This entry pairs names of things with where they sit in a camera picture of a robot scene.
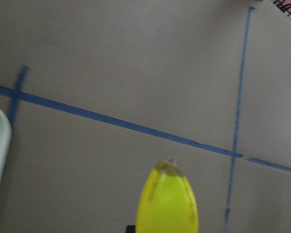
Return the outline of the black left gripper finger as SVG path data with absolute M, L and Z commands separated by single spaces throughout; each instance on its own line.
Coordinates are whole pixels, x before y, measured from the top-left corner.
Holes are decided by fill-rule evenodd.
M 128 225 L 126 227 L 126 233 L 135 233 L 135 225 Z

